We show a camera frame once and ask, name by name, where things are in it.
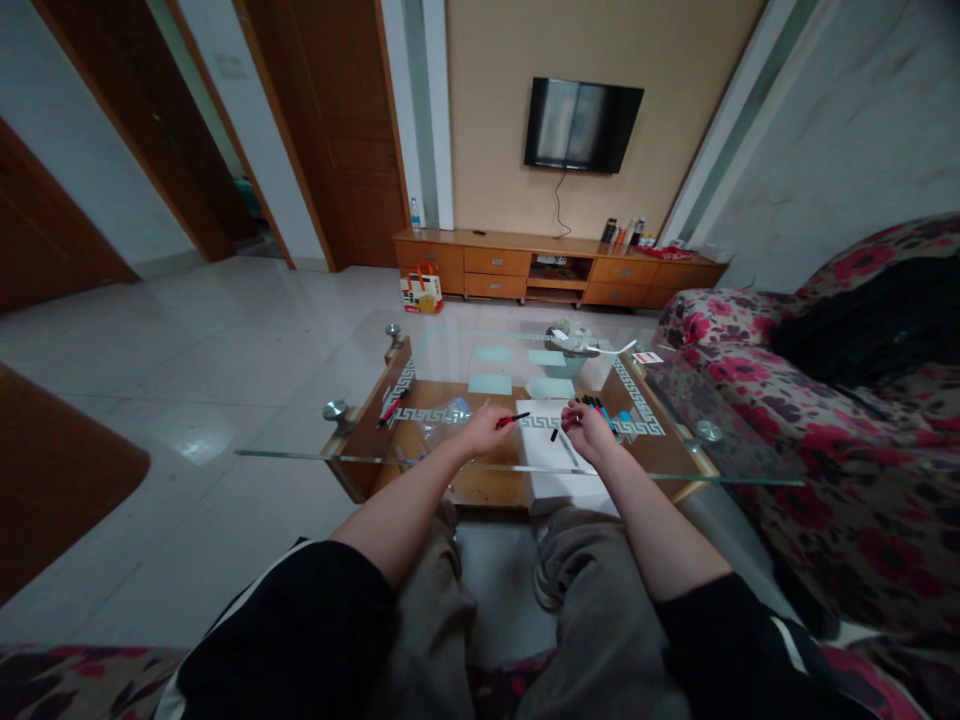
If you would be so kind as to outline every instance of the water bottle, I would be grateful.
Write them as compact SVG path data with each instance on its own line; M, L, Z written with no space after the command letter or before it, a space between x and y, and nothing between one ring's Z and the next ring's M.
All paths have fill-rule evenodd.
M423 223L420 222L420 210L417 209L416 198L410 198L410 224L414 230L419 230L423 227Z

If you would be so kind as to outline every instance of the glass coffee table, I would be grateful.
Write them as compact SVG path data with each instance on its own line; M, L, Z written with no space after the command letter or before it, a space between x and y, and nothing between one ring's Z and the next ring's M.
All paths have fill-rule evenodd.
M530 510L544 478L571 492L599 482L562 430L551 440L566 399L586 395L600 400L621 444L674 502L712 482L803 484L679 352L651 340L649 331L640 340L622 316L616 323L580 316L596 339L587 357L565 352L550 321L396 316L413 326L413 337L399 324L384 328L385 368L365 400L332 397L322 408L292 411L289 429L307 440L293 443L281 423L238 453L323 460L361 503L455 434L477 408L503 405L530 415L507 442L469 463L448 494L464 507ZM631 341L637 343L617 352ZM369 337L364 344L370 348ZM658 362L635 356L651 351ZM342 361L341 372L349 373L348 365Z

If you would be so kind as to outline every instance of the paper bag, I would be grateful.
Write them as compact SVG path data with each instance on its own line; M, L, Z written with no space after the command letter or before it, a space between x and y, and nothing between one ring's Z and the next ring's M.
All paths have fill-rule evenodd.
M420 263L415 273L400 278L400 290L407 312L438 313L443 309L440 278L433 274L432 265Z

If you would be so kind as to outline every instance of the leg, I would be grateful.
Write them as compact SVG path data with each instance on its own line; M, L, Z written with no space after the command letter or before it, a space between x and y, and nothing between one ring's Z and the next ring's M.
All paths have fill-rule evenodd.
M441 504L398 588L400 627L387 666L371 687L368 718L473 717L467 634L477 604L460 584L456 509L448 503Z
M563 600L559 651L517 717L690 717L683 691L663 667L667 638L623 525L558 510L540 560L549 591Z

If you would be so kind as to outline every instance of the wall-mounted tv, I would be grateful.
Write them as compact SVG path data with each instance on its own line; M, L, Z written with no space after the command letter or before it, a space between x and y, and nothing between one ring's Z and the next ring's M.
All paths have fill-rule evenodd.
M524 163L618 173L642 88L534 78Z

